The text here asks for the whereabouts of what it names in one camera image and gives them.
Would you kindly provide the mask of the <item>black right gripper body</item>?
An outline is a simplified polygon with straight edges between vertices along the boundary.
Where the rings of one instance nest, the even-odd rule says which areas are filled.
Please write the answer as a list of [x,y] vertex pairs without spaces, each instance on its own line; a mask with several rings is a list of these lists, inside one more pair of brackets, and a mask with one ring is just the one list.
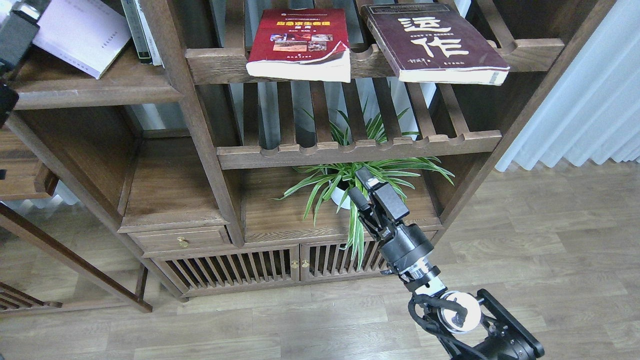
[[406,225],[406,205],[361,205],[359,219],[369,234],[379,242],[379,252],[390,271],[400,276],[426,276],[433,267],[428,255],[434,246],[417,224]]

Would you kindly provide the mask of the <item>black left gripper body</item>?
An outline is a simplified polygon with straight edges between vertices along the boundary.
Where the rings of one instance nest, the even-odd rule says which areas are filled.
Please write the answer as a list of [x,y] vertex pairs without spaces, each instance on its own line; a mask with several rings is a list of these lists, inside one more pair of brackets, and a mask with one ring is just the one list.
[[14,107],[19,101],[19,94],[14,91],[14,89],[10,88],[7,84],[6,80],[3,77],[9,71],[8,66],[1,61],[0,62],[0,127],[2,128],[7,119],[9,118],[10,113],[13,111]]

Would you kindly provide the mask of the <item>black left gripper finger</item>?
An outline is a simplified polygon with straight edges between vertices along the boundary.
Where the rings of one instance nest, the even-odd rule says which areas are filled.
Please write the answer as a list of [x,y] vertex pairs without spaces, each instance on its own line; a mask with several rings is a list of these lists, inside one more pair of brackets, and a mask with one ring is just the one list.
[[32,45],[40,27],[38,22],[50,1],[16,1],[10,4],[1,22],[0,71],[3,76],[18,66]]

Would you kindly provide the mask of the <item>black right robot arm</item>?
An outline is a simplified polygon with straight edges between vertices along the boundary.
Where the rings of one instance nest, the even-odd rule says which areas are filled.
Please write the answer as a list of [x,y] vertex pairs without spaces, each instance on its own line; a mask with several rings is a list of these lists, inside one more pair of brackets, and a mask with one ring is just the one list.
[[535,360],[542,344],[486,289],[476,295],[451,291],[429,262],[434,246],[416,224],[403,218],[409,209],[388,182],[362,167],[356,177],[368,197],[356,188],[349,196],[359,221],[377,241],[390,267],[412,293],[407,310],[425,332],[438,338],[453,360]]

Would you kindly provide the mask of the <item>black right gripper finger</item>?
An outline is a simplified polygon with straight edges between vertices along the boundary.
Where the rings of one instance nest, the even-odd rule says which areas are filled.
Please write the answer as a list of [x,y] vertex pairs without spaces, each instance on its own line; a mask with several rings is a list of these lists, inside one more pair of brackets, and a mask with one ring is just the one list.
[[358,210],[358,212],[365,215],[371,214],[371,204],[357,187],[350,188],[348,190],[348,196],[354,203],[354,207]]
[[368,224],[400,224],[409,214],[409,208],[388,182],[378,180],[366,167],[355,172],[366,190],[371,214],[362,214]]

